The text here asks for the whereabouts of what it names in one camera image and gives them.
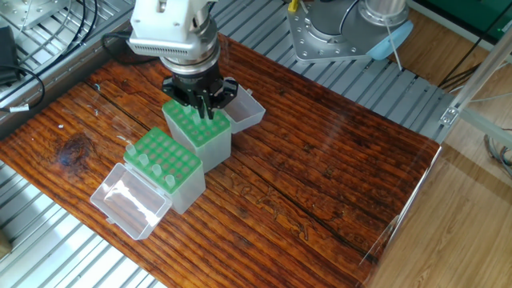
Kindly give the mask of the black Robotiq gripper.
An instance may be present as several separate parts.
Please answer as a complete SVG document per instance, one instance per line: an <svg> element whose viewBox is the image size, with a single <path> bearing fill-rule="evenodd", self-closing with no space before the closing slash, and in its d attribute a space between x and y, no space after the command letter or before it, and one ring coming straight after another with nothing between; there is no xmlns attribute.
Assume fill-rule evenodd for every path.
<svg viewBox="0 0 512 288"><path fill-rule="evenodd" d="M214 110L223 109L238 93L234 78L224 78L218 61L179 65L165 58L164 66L172 76L162 82L162 91L182 106L195 108L200 118L214 118Z"/></svg>

